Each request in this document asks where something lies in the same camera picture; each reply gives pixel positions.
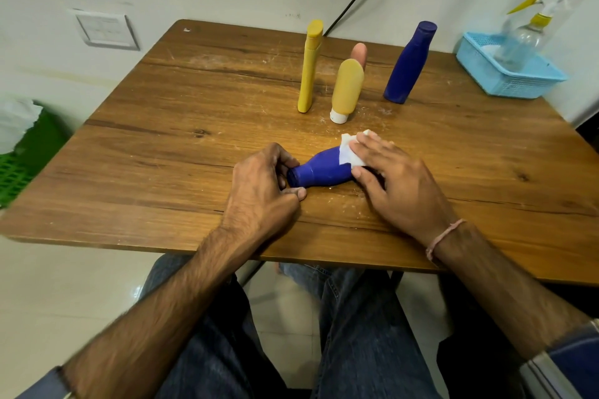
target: blue bottle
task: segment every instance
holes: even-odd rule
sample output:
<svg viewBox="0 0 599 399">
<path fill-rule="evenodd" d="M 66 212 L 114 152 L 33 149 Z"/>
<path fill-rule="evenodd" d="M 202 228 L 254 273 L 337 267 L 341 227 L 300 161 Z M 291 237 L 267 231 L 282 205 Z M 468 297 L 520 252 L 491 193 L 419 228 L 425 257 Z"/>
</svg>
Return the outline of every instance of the blue bottle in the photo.
<svg viewBox="0 0 599 399">
<path fill-rule="evenodd" d="M 352 179 L 352 165 L 339 164 L 339 147 L 323 150 L 310 161 L 289 169 L 287 181 L 292 188 L 303 186 L 335 186 Z"/>
<path fill-rule="evenodd" d="M 412 87 L 426 62 L 428 47 L 437 31 L 437 24 L 422 21 L 418 24 L 414 36 L 401 51 L 399 59 L 391 72 L 384 96 L 394 103 L 404 104 Z"/>
</svg>

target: blue basket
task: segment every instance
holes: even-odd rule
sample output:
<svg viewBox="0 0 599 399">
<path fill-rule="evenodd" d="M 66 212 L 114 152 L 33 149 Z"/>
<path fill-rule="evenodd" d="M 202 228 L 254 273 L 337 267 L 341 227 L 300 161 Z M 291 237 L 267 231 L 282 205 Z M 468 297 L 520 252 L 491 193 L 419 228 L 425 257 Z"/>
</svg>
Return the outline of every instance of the blue basket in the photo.
<svg viewBox="0 0 599 399">
<path fill-rule="evenodd" d="M 490 95 L 534 99 L 546 93 L 568 76 L 542 55 L 535 55 L 521 73 L 513 73 L 498 64 L 483 46 L 501 45 L 503 35 L 466 32 L 458 49 L 458 61 Z"/>
</svg>

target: shirt sleeve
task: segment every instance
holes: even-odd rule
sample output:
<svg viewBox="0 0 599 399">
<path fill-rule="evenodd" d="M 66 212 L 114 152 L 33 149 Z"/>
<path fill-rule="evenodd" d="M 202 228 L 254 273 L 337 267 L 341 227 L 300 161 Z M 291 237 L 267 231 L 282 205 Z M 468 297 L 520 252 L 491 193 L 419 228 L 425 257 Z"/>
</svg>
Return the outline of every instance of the shirt sleeve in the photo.
<svg viewBox="0 0 599 399">
<path fill-rule="evenodd" d="M 71 397 L 75 396 L 63 381 L 60 368 L 55 367 L 19 394 L 16 399 L 69 399 Z"/>
<path fill-rule="evenodd" d="M 599 398 L 599 320 L 522 365 L 520 374 L 535 399 Z"/>
</svg>

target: plastic basket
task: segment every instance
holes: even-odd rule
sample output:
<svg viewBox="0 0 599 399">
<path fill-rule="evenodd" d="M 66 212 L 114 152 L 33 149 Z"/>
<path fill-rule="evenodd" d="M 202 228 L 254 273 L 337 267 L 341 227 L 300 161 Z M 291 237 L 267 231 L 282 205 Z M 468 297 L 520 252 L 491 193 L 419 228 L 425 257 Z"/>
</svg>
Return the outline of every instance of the plastic basket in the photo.
<svg viewBox="0 0 599 399">
<path fill-rule="evenodd" d="M 40 117 L 15 146 L 14 152 L 0 155 L 0 208 L 8 207 L 68 138 L 60 120 L 42 109 Z"/>
<path fill-rule="evenodd" d="M 466 32 L 460 43 L 458 61 L 486 93 L 534 99 L 568 79 L 563 71 L 539 54 L 521 73 L 506 70 L 483 49 L 488 45 L 501 45 L 504 40 L 503 35 Z"/>
<path fill-rule="evenodd" d="M 33 178 L 14 153 L 0 155 L 0 207 L 8 207 Z"/>
</svg>

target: yellow bottle cap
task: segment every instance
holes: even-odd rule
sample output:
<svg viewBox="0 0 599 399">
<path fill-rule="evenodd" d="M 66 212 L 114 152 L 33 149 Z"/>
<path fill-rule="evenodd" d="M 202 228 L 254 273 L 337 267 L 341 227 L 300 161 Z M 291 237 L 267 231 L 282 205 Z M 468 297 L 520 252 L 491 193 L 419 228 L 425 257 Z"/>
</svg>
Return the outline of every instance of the yellow bottle cap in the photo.
<svg viewBox="0 0 599 399">
<path fill-rule="evenodd" d="M 542 15 L 541 13 L 537 13 L 530 20 L 531 24 L 538 25 L 539 27 L 547 27 L 550 22 L 551 22 L 551 17 Z"/>
<path fill-rule="evenodd" d="M 306 46 L 310 49 L 316 49 L 322 42 L 322 30 L 324 25 L 320 19 L 314 19 L 308 24 L 308 38 L 306 38 Z"/>
</svg>

